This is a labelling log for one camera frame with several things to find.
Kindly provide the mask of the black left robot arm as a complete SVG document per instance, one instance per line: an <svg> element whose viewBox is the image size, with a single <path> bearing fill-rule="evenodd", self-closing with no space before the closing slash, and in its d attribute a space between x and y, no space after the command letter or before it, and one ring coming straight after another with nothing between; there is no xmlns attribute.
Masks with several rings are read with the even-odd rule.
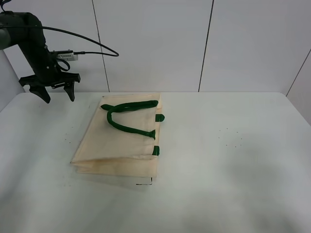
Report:
<svg viewBox="0 0 311 233"><path fill-rule="evenodd" d="M70 65L58 58L59 52L49 51L40 20L31 13L0 14L0 49L19 46L34 74L19 79L19 84L29 86L29 91L46 103L51 98L46 87L62 87L71 101L75 100L74 84L80 82L80 75L69 73Z"/></svg>

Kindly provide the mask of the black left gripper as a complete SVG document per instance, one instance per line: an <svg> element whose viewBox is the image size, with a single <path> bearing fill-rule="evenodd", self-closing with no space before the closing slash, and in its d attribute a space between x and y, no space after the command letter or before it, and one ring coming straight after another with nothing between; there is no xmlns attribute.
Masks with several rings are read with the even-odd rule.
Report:
<svg viewBox="0 0 311 233"><path fill-rule="evenodd" d="M70 65L65 60L66 55L73 55L72 52L49 52L48 55L27 55L26 60L34 74L19 79L21 86L29 85L29 91L40 97L46 103L51 98L46 86L52 88L64 87L71 101L75 100L74 82L79 83L81 77L78 73L70 73Z"/></svg>

